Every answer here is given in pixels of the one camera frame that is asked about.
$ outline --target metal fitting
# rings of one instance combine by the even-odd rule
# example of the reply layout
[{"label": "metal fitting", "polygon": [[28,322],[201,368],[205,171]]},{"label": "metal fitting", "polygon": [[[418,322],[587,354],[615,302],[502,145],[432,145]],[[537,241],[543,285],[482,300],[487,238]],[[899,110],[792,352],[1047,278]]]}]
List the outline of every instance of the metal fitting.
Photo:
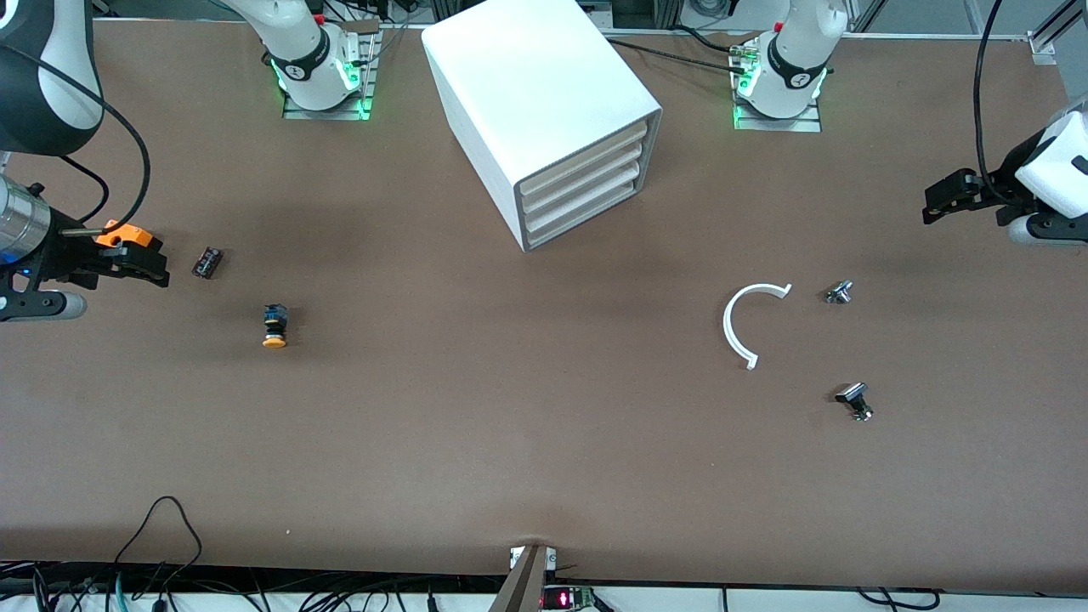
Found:
[{"label": "metal fitting", "polygon": [[850,304],[850,290],[854,286],[854,281],[845,280],[827,290],[824,301],[828,304]]},{"label": "metal fitting", "polygon": [[863,396],[869,387],[864,382],[855,382],[834,395],[836,402],[849,404],[854,411],[854,420],[869,420],[873,418],[873,408],[865,403]]}]

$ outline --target white plastic arc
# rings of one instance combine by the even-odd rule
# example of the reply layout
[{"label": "white plastic arc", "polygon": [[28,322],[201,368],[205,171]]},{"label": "white plastic arc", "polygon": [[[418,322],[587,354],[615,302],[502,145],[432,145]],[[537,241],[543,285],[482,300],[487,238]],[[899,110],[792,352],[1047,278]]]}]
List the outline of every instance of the white plastic arc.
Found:
[{"label": "white plastic arc", "polygon": [[747,360],[747,369],[755,369],[755,363],[759,360],[759,356],[745,348],[744,345],[741,344],[741,341],[737,340],[737,334],[733,333],[733,306],[737,305],[737,301],[740,299],[741,296],[750,293],[769,293],[770,295],[781,299],[786,297],[786,294],[790,293],[791,289],[793,289],[792,284],[787,284],[786,286],[778,286],[769,283],[749,285],[738,291],[737,295],[734,295],[726,306],[726,314],[721,317],[721,327],[726,330],[726,340],[729,342],[729,345],[733,347],[733,351],[737,351],[738,355]]}]

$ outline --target brown table surface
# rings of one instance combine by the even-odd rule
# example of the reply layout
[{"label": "brown table surface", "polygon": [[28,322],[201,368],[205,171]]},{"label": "brown table surface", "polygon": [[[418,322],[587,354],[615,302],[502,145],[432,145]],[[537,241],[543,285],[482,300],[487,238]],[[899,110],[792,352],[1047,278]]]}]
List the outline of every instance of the brown table surface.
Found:
[{"label": "brown table surface", "polygon": [[[281,120],[245,25],[96,37],[174,278],[0,327],[0,556],[112,559],[173,493],[215,564],[499,573],[543,540],[584,578],[1088,588],[1081,250],[990,212],[922,224],[925,187],[975,166],[974,42],[844,40],[819,135],[735,132],[720,73],[621,50],[664,107],[646,188],[526,255],[418,32],[364,123]],[[991,45],[982,95],[993,167],[1064,102],[1023,44]],[[120,213],[127,135],[75,157]],[[53,159],[10,171],[98,198]],[[843,278],[854,302],[824,304]],[[746,371],[721,311],[755,282],[794,289],[740,303]],[[830,400],[857,380],[866,424]],[[126,559],[189,554],[163,510]]]}]

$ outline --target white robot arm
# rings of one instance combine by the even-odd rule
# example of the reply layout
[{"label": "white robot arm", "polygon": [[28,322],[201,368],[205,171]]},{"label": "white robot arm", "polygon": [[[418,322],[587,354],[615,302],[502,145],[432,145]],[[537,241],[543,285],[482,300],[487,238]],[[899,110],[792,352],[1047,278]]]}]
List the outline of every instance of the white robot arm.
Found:
[{"label": "white robot arm", "polygon": [[997,194],[974,170],[956,170],[926,189],[928,225],[963,210],[1000,206],[997,221],[1021,244],[1088,243],[1088,96],[1016,146],[990,173]]},{"label": "white robot arm", "polygon": [[745,44],[756,51],[741,63],[747,73],[739,81],[738,96],[775,119],[804,112],[819,96],[827,61],[848,21],[844,0],[791,0],[780,27]]},{"label": "white robot arm", "polygon": [[301,108],[326,110],[359,88],[359,37],[318,25],[304,0],[223,0],[257,30],[280,76]]}]

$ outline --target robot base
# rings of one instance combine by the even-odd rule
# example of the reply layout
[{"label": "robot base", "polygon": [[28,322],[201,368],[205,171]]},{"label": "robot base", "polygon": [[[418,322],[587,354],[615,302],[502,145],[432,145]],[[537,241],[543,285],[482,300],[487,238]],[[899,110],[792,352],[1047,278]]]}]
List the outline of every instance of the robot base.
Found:
[{"label": "robot base", "polygon": [[745,74],[730,74],[730,85],[733,96],[733,128],[734,130],[761,130],[765,132],[808,132],[816,133],[823,130],[819,120],[819,83],[814,83],[812,88],[803,97],[807,98],[807,107],[796,117],[779,119],[768,117],[753,105],[746,97],[754,88],[754,81],[761,76],[765,66],[761,66],[759,58],[766,53],[766,40],[774,36],[774,33],[765,33],[743,45],[745,53],[740,57],[729,58],[729,65],[742,68]]},{"label": "robot base", "polygon": [[378,82],[378,57],[381,53],[384,30],[370,34],[345,32],[346,58],[342,75],[346,84],[355,87],[338,105],[325,110],[305,109],[284,90],[283,118],[310,119],[318,121],[367,121],[374,100],[374,85]]}]

